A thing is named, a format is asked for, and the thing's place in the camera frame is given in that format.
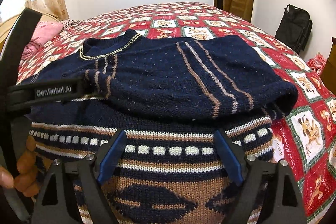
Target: metal screw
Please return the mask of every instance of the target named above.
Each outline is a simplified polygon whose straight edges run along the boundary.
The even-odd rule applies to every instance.
[[[255,161],[256,160],[255,155],[247,155],[246,158],[247,158],[248,161]]]
[[[281,164],[282,166],[287,166],[287,165],[288,165],[288,162],[287,162],[286,160],[282,159],[282,160],[280,160],[280,164]]]
[[[88,161],[91,161],[91,160],[93,160],[94,158],[95,158],[94,154],[87,154],[87,155],[85,156],[85,159],[88,160]]]
[[[61,163],[61,160],[60,159],[55,159],[54,161],[53,161],[53,165],[59,165]]]

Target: wooden furniture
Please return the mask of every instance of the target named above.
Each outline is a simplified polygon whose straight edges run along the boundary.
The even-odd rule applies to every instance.
[[[336,38],[332,38],[333,46],[327,63],[322,71],[321,79],[333,94],[336,94]]]
[[[11,28],[13,27],[15,21],[17,20],[17,18],[19,17],[18,15],[15,15],[9,19],[7,19],[6,21],[4,21],[3,23],[0,24],[0,52],[2,51],[2,48],[5,44],[7,35],[9,34],[9,31],[11,30]],[[40,19],[41,21],[52,21],[52,22],[59,22],[59,20],[47,13],[42,13],[42,17]]]

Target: knitted sweater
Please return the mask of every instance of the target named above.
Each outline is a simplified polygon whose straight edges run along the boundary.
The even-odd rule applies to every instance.
[[[86,40],[25,82],[73,77],[98,95],[32,108],[39,168],[95,152],[125,129],[125,152],[102,189],[131,223],[220,223],[239,189],[216,154],[214,131],[224,128],[247,154],[270,160],[271,122],[298,95],[237,36],[148,39],[129,29]],[[80,185],[75,190],[88,218]]]

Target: black bag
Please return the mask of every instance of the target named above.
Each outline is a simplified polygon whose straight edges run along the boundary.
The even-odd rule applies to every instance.
[[[275,38],[299,54],[305,49],[312,26],[313,22],[306,10],[288,5]]]

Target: bedspread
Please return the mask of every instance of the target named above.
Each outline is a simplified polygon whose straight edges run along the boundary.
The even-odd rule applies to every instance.
[[[144,5],[99,15],[71,26],[45,44],[21,65],[18,82],[78,51],[89,37],[113,38],[128,28],[148,38],[203,40],[238,35],[275,73],[297,86],[299,99],[293,111],[272,124],[273,161],[285,158],[290,163],[308,222],[317,223],[336,196],[336,98],[296,53],[239,17],[192,2]]]

